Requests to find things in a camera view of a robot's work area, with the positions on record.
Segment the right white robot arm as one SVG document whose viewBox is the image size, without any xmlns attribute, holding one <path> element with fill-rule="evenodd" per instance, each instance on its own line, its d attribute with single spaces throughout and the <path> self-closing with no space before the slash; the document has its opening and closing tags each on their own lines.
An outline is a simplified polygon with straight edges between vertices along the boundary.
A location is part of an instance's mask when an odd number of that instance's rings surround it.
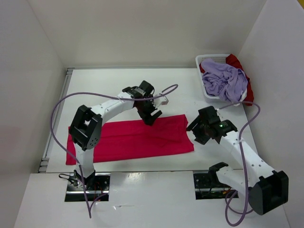
<svg viewBox="0 0 304 228">
<path fill-rule="evenodd" d="M 228 185 L 245 197 L 255 213 L 264 215 L 288 202 L 289 178 L 284 171 L 268 165 L 241 136 L 230 121 L 221 120 L 213 106 L 200 109 L 198 116 L 186 128 L 193 132 L 195 141 L 205 145 L 215 140 L 243 167 L 237 173 L 227 163 L 219 162 L 208 170 L 210 185 Z"/>
</svg>

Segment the pink t shirt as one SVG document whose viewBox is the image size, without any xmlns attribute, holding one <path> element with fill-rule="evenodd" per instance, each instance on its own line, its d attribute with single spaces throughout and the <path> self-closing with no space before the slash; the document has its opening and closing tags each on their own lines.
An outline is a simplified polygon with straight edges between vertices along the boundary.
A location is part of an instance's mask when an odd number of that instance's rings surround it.
<svg viewBox="0 0 304 228">
<path fill-rule="evenodd" d="M 187 136 L 187 118 L 174 115 L 157 118 L 153 126 L 142 120 L 105 123 L 101 139 L 94 148 L 95 163 L 156 156 L 169 156 L 194 151 Z"/>
</svg>

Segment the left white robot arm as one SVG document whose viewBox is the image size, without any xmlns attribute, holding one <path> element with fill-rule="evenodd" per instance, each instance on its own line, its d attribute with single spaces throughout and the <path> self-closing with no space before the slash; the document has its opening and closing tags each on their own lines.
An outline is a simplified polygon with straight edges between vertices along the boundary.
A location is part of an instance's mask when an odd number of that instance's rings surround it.
<svg viewBox="0 0 304 228">
<path fill-rule="evenodd" d="M 95 184 L 94 148 L 100 141 L 102 126 L 120 113 L 134 107 L 143 122 L 152 126 L 162 114 L 158 107 L 166 105 L 169 101 L 162 93 L 154 98 L 153 92 L 154 87 L 142 81 L 139 86 L 124 88 L 117 99 L 93 107 L 82 105 L 78 108 L 69 128 L 69 134 L 72 137 L 77 159 L 74 175 L 78 179 L 78 185 L 84 190 L 91 189 Z"/>
</svg>

